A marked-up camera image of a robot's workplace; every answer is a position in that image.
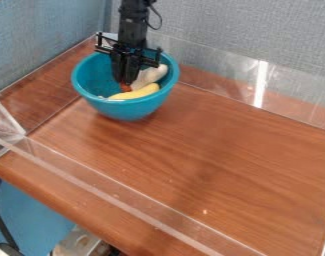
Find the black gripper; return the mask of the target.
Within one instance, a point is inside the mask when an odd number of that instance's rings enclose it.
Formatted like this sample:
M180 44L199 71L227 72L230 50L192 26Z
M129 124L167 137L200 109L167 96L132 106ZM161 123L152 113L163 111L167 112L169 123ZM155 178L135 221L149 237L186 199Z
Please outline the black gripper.
M123 81L125 69L127 84L136 80L141 66L156 68L160 63L160 48L127 46L105 36L103 32L95 34L95 51L109 56L112 76L116 82Z

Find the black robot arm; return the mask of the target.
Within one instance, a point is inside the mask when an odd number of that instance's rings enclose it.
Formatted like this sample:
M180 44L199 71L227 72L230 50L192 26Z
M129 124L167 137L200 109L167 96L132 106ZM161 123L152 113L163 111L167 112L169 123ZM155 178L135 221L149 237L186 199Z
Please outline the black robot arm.
M152 4L156 0L120 0L117 39L109 39L103 32L95 34L95 51L107 54L111 60L112 77L116 82L131 85L141 66L156 68L161 49L147 47L147 28L157 30L148 22L149 12L161 16Z

